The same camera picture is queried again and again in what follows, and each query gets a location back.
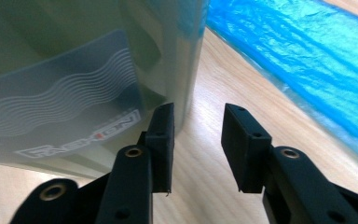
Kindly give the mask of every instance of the plastic box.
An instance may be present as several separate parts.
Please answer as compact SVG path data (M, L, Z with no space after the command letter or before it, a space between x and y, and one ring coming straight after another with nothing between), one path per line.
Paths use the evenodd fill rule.
M188 109L207 0L0 1L0 163L98 177Z

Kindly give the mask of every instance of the screw hole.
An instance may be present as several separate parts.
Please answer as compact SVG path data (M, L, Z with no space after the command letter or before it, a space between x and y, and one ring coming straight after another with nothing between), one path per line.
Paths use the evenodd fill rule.
M130 209L128 208L120 208L116 211L115 217L117 219L127 219L131 215Z
M62 183L51 185L44 190L39 195L39 198L42 201L53 201L60 198L66 192L66 186Z
M337 223L345 223L345 217L335 211L328 211L327 215Z
M288 148L281 150L281 153L283 154L283 156L288 157L290 159L298 159L300 157L300 154L298 154L298 152Z
M130 148L126 151L127 157L139 157L140 155L142 155L142 150L136 147Z

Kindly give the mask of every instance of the blue plastic sheet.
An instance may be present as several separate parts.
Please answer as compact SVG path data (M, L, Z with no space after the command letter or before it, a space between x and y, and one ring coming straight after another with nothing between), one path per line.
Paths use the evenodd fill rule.
M358 152L358 17L316 0L211 0L207 24Z

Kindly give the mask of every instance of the wavy line pattern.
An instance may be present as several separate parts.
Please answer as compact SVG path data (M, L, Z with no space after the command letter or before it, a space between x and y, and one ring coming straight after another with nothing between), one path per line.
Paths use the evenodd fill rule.
M130 52L116 52L99 69L72 74L33 96L0 99L0 136L16 136L52 122L72 119L92 105L116 99L136 82Z

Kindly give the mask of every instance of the wooden surface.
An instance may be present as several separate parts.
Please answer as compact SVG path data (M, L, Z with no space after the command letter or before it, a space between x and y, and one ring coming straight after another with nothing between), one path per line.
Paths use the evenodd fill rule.
M154 196L155 223L268 223L261 195L238 193L220 146L225 103L247 108L274 146L303 150L330 181L358 192L357 156L207 30L192 106L175 140L172 194ZM53 177L0 166L0 223L8 223L28 193Z

